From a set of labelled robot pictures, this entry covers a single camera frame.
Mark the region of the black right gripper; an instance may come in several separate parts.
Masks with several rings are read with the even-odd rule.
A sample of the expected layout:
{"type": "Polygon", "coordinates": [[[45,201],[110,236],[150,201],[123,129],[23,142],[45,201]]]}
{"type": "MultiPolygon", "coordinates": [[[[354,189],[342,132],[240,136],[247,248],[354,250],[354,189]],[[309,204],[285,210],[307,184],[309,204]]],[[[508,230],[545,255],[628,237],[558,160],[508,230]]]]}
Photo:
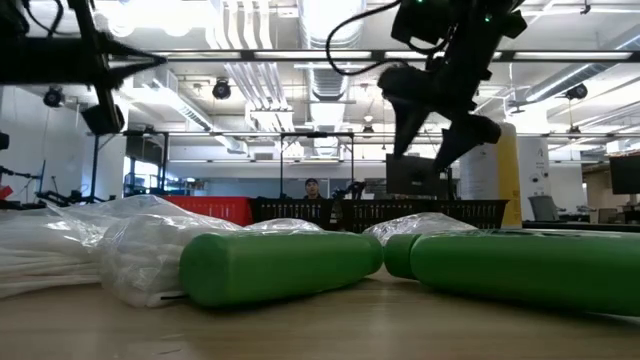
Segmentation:
{"type": "MultiPolygon", "coordinates": [[[[500,42],[496,20],[472,19],[460,23],[437,70],[435,84],[440,103],[437,112],[451,121],[442,130],[442,143],[433,167],[442,171],[476,146],[496,144],[501,127],[486,116],[474,115],[472,101],[480,82],[489,80],[488,70],[500,42]]],[[[431,109],[402,100],[392,101],[395,112],[394,157],[400,158],[419,133],[431,109]]]]}

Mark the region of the white yellow wipes canister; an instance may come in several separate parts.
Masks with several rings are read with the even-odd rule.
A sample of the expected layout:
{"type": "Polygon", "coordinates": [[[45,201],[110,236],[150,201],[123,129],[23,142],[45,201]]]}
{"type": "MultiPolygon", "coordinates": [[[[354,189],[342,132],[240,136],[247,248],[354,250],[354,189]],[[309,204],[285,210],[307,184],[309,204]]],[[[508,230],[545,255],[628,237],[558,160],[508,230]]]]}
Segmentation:
{"type": "Polygon", "coordinates": [[[506,200],[501,225],[522,228],[521,191],[516,127],[500,123],[496,144],[483,144],[459,159],[460,195],[463,200],[506,200]]]}

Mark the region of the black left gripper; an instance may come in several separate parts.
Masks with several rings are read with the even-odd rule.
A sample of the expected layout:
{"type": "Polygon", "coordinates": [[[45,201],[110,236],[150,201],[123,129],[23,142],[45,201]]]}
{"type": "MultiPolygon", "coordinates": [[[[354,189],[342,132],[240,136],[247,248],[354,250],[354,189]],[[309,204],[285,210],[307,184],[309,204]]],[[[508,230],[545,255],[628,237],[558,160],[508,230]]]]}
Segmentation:
{"type": "Polygon", "coordinates": [[[123,81],[136,73],[146,71],[166,63],[163,56],[130,47],[120,42],[109,42],[107,54],[113,60],[140,59],[154,63],[135,63],[112,69],[112,78],[107,63],[107,54],[103,49],[106,36],[99,32],[93,21],[88,0],[66,0],[74,11],[80,35],[62,39],[63,83],[75,83],[92,86],[98,103],[87,106],[81,115],[93,134],[119,133],[124,120],[115,105],[112,90],[115,83],[123,81]]]}

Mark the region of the black aluminium table frame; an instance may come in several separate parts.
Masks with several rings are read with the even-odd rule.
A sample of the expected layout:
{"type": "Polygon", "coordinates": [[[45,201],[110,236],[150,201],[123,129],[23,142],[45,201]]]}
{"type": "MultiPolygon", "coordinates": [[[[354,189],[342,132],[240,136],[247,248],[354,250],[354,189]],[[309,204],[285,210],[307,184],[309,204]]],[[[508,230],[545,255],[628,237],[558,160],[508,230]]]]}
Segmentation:
{"type": "Polygon", "coordinates": [[[544,230],[577,230],[577,231],[605,231],[640,233],[640,225],[634,224],[591,224],[584,222],[537,222],[526,221],[522,223],[525,229],[544,230]]]}

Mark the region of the black plastic basket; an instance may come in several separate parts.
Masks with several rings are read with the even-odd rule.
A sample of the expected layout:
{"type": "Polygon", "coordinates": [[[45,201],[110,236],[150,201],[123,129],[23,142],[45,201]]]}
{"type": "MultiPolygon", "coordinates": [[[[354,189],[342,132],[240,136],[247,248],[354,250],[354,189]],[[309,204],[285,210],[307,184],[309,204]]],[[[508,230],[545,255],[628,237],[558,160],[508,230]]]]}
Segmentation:
{"type": "Polygon", "coordinates": [[[341,223],[345,230],[361,233],[382,222],[432,210],[428,200],[343,200],[341,223]]]}
{"type": "Polygon", "coordinates": [[[269,199],[249,201],[255,223],[273,219],[299,219],[328,229],[334,201],[331,199],[269,199]]]}
{"type": "Polygon", "coordinates": [[[430,200],[426,210],[478,229],[500,229],[508,200],[430,200]]]}

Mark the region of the clear bag white cotton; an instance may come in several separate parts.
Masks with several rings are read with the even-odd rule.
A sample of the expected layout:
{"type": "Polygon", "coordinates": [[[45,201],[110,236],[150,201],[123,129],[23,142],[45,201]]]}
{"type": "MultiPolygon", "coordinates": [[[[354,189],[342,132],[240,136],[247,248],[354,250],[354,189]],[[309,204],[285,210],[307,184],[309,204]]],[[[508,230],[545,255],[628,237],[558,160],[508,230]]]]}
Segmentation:
{"type": "Polygon", "coordinates": [[[59,210],[0,211],[0,299],[99,281],[100,231],[59,210]]]}
{"type": "Polygon", "coordinates": [[[321,232],[322,228],[312,222],[294,218],[276,218],[257,222],[244,227],[247,231],[257,232],[321,232]]]}
{"type": "Polygon", "coordinates": [[[133,307],[161,307],[182,297],[181,254],[202,234],[233,234],[228,220],[196,214],[153,195],[55,207],[97,263],[104,289],[133,307]]]}
{"type": "Polygon", "coordinates": [[[382,245],[394,235],[430,235],[476,230],[476,227],[437,212],[423,212],[384,221],[363,231],[382,245]]]}

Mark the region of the green travel bottle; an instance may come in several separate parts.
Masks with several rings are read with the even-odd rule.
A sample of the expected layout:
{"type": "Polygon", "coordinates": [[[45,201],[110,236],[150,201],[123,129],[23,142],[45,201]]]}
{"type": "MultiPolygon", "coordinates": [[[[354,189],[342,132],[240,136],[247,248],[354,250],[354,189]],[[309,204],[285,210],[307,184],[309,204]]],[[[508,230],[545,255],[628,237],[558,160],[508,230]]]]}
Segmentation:
{"type": "Polygon", "coordinates": [[[398,234],[394,277],[450,294],[640,317],[640,236],[604,232],[398,234]]]}
{"type": "Polygon", "coordinates": [[[179,281],[196,304],[227,307],[349,286],[382,263],[381,243],[363,234],[203,234],[184,248],[179,281]]]}

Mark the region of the black computer monitor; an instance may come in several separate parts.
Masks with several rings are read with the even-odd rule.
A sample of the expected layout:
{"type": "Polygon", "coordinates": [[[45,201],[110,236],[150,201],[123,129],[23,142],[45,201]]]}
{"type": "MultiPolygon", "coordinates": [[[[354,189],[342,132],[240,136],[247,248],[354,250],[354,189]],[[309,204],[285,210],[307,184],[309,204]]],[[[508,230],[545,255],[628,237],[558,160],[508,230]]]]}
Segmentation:
{"type": "Polygon", "coordinates": [[[394,195],[432,196],[445,199],[449,195],[448,181],[441,177],[434,160],[417,156],[396,158],[387,154],[386,192],[394,195]]]}
{"type": "Polygon", "coordinates": [[[640,194],[640,155],[611,157],[609,167],[614,194],[640,194]]]}

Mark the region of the grey office chair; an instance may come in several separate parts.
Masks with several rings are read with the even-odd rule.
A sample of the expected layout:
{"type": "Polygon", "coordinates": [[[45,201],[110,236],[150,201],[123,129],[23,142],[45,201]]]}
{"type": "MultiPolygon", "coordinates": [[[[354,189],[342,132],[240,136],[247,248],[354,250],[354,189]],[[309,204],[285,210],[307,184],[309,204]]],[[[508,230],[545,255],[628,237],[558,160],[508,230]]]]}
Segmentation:
{"type": "Polygon", "coordinates": [[[536,195],[529,197],[534,220],[538,222],[559,221],[558,207],[550,195],[536,195]]]}

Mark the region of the red plastic basket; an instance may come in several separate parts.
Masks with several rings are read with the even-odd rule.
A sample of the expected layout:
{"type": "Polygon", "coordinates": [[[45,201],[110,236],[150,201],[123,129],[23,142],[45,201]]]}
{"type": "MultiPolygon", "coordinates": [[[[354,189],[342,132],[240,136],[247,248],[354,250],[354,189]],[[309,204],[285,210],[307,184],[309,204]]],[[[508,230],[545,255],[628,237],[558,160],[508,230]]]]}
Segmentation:
{"type": "Polygon", "coordinates": [[[184,210],[230,221],[240,226],[253,223],[248,197],[236,196],[164,196],[164,199],[184,210]]]}

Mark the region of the black background workstation frame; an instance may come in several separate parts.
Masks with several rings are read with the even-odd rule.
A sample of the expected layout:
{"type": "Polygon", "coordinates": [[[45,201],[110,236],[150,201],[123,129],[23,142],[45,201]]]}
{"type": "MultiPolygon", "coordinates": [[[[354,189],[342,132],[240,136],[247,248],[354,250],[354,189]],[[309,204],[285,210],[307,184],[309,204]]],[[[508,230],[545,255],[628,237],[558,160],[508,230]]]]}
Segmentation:
{"type": "Polygon", "coordinates": [[[249,146],[240,141],[240,138],[269,138],[273,143],[274,149],[279,151],[278,156],[271,160],[279,164],[279,178],[280,178],[280,195],[284,194],[284,164],[289,163],[312,163],[311,158],[307,159],[304,156],[300,157],[285,157],[285,152],[294,143],[297,143],[300,138],[306,139],[325,139],[334,138],[339,144],[342,139],[348,139],[347,149],[351,152],[354,151],[355,137],[354,132],[167,132],[167,131],[155,131],[155,130],[125,130],[120,133],[91,134],[94,137],[93,151],[92,151],[92,176],[90,185],[90,195],[94,198],[97,179],[97,167],[99,162],[99,152],[115,137],[125,138],[148,138],[148,137],[161,137],[160,143],[160,163],[158,169],[160,170],[159,179],[157,180],[156,192],[165,194],[167,183],[167,166],[171,162],[170,148],[171,140],[173,138],[210,138],[214,141],[222,144],[226,151],[231,155],[244,155],[242,159],[174,159],[174,163],[269,163],[268,159],[258,159],[255,154],[251,154],[249,146]]]}

